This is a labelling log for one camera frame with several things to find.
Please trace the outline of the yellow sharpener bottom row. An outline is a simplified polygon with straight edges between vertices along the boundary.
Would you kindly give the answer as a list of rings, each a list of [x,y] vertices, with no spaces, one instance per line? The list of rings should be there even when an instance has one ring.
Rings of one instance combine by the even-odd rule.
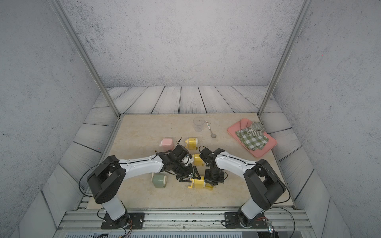
[[[205,182],[204,176],[201,176],[201,179],[191,179],[191,184],[188,186],[189,189],[208,189],[213,190],[213,186]]]

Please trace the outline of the yellow sharpener row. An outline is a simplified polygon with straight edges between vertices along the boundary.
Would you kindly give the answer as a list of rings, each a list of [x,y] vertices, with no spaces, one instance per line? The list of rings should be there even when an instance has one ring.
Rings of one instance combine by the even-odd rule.
[[[192,162],[195,166],[203,167],[205,162],[201,159],[200,154],[196,153],[193,155]]]
[[[197,150],[198,149],[198,138],[191,137],[185,140],[186,148],[188,150]]]
[[[213,190],[213,186],[205,182],[204,176],[201,176],[201,179],[191,179],[191,184],[188,186],[189,189],[208,189]]]

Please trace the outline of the green pencil sharpener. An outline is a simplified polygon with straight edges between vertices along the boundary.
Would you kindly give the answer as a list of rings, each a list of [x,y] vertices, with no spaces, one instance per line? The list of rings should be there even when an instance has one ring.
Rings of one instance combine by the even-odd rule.
[[[155,188],[165,188],[167,185],[167,176],[165,174],[153,173],[151,181]]]

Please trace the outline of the yellow sharpener top row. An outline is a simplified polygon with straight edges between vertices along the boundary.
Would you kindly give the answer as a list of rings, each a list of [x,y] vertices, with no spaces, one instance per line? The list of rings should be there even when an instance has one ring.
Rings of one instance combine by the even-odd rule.
[[[188,150],[197,150],[198,149],[198,138],[191,137],[185,140],[186,148]]]

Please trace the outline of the pink pencil sharpener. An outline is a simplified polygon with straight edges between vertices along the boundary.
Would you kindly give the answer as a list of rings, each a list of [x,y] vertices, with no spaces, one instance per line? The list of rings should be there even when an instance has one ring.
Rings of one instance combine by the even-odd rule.
[[[160,142],[160,146],[163,151],[173,150],[174,149],[174,141],[172,138],[163,138]]]

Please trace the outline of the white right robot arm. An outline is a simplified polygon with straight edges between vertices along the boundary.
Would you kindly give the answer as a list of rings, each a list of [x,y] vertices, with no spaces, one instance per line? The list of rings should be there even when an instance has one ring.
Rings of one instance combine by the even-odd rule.
[[[286,192],[285,184],[264,159],[250,162],[220,148],[215,151],[204,148],[199,156],[208,167],[204,175],[205,183],[211,186],[224,183],[226,170],[245,180],[251,198],[238,210],[237,223],[242,227],[248,228]]]

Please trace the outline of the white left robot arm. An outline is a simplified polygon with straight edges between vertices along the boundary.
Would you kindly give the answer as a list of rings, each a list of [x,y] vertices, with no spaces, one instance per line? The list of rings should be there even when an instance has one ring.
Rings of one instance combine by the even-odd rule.
[[[112,221],[127,218],[127,209],[118,197],[122,183],[130,178],[160,172],[172,172],[179,182],[200,180],[196,166],[191,164],[191,154],[182,145],[173,150],[155,152],[154,155],[132,160],[119,160],[108,156],[87,177],[87,183],[97,204],[102,205]]]

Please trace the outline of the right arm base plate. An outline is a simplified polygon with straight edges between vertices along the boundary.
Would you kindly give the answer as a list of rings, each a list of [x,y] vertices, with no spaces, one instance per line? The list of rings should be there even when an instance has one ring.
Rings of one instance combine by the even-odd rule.
[[[265,229],[268,227],[267,219],[263,213],[249,219],[243,213],[225,212],[221,224],[227,229]]]

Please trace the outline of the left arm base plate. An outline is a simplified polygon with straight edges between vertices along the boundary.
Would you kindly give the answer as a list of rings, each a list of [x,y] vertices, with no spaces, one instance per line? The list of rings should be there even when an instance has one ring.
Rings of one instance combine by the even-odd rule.
[[[145,213],[127,213],[117,220],[112,220],[110,215],[106,213],[101,224],[101,230],[117,230],[117,229],[143,229]]]

